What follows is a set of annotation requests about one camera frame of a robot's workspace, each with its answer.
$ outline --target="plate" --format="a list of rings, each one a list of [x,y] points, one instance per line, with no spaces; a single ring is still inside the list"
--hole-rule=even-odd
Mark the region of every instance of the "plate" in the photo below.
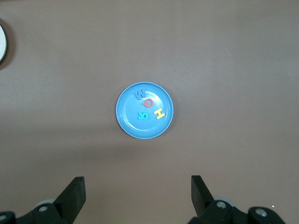
[[[169,127],[173,117],[172,100],[155,83],[135,83],[120,95],[116,117],[127,134],[138,139],[152,139]]]
[[[6,52],[6,37],[2,27],[0,26],[0,61],[3,59],[5,52]]]

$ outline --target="white round object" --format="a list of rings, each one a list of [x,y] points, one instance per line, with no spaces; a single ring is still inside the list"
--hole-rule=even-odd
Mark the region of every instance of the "white round object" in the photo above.
[[[0,26],[0,61],[3,59],[6,52],[7,42],[4,31]]]

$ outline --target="metal bolt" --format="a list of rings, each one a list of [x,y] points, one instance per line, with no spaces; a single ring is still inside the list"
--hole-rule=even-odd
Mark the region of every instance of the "metal bolt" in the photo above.
[[[43,206],[43,207],[40,207],[38,211],[43,212],[43,211],[46,211],[47,209],[48,209],[47,206]]]
[[[256,209],[256,213],[263,217],[267,216],[267,212],[264,209]]]
[[[0,216],[0,221],[2,221],[2,220],[4,220],[4,219],[6,219],[6,215],[2,215],[2,216]]]
[[[218,208],[226,209],[226,204],[224,202],[217,202]]]

